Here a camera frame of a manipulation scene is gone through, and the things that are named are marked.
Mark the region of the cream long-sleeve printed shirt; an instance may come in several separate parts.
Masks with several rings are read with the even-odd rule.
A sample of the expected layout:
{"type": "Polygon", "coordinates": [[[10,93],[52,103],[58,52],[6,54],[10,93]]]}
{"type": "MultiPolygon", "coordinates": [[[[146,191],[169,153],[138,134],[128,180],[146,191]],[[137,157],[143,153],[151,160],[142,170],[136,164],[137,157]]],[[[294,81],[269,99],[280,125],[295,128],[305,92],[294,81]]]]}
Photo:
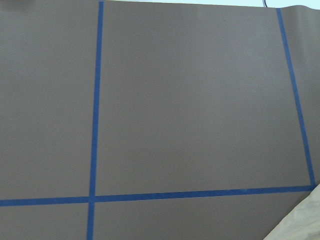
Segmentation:
{"type": "Polygon", "coordinates": [[[320,187],[317,186],[265,237],[266,240],[318,240],[320,187]]]}

